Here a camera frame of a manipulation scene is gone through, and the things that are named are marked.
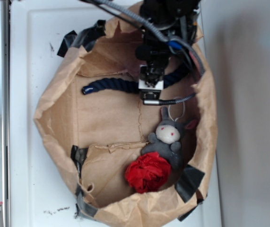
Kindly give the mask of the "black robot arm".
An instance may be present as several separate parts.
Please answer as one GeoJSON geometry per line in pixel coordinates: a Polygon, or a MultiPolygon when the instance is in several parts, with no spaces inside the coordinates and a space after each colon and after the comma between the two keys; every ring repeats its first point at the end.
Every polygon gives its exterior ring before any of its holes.
{"type": "MultiPolygon", "coordinates": [[[[198,0],[145,0],[139,15],[165,36],[178,36],[188,45],[192,45],[197,33],[198,9],[198,0]]],[[[148,86],[155,86],[162,81],[172,55],[177,56],[191,69],[188,52],[184,47],[173,47],[160,41],[145,28],[143,44],[135,51],[136,58],[146,62],[140,69],[140,79],[148,86]]]]}

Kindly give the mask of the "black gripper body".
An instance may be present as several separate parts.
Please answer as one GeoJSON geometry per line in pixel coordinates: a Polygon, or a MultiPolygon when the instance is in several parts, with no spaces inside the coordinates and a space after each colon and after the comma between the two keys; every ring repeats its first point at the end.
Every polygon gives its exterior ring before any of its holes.
{"type": "Polygon", "coordinates": [[[165,69],[171,56],[167,44],[159,41],[150,31],[142,36],[143,43],[135,50],[135,56],[146,64],[141,66],[140,79],[145,82],[160,82],[164,79],[165,69]]]}

